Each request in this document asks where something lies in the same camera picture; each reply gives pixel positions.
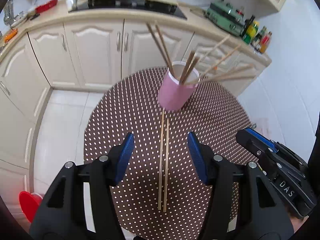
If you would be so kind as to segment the person right hand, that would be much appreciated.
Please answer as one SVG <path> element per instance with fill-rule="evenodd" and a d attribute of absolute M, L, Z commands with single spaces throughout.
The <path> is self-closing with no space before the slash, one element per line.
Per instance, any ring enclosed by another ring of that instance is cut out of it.
<path fill-rule="evenodd" d="M 307 219 L 309 218 L 308 216 L 305 216 L 303 218 L 297 218 L 296 216 L 294 216 L 291 212 L 290 209 L 287 205 L 284 205 L 285 209 L 287 211 L 287 214 L 291 220 L 292 226 L 293 226 L 293 231 L 294 233 L 296 233 L 300 227 L 307 221 Z"/>

